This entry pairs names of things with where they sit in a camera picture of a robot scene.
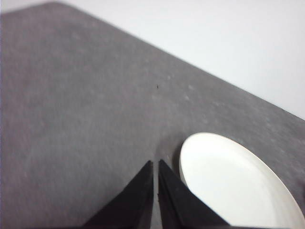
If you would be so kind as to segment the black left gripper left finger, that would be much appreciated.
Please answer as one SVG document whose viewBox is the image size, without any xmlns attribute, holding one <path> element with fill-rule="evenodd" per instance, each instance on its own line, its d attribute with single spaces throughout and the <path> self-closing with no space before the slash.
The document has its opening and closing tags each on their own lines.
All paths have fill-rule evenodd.
<svg viewBox="0 0 305 229">
<path fill-rule="evenodd" d="M 123 191 L 83 226 L 89 229 L 149 229 L 153 188 L 153 162 L 149 160 Z"/>
</svg>

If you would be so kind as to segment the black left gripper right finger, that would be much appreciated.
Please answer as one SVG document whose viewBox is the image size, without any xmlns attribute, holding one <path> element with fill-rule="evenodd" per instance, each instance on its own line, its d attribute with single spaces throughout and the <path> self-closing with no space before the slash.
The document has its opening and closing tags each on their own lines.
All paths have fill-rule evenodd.
<svg viewBox="0 0 305 229">
<path fill-rule="evenodd" d="M 189 190 L 164 160 L 160 160 L 158 165 L 158 195 L 164 228 L 230 227 Z"/>
</svg>

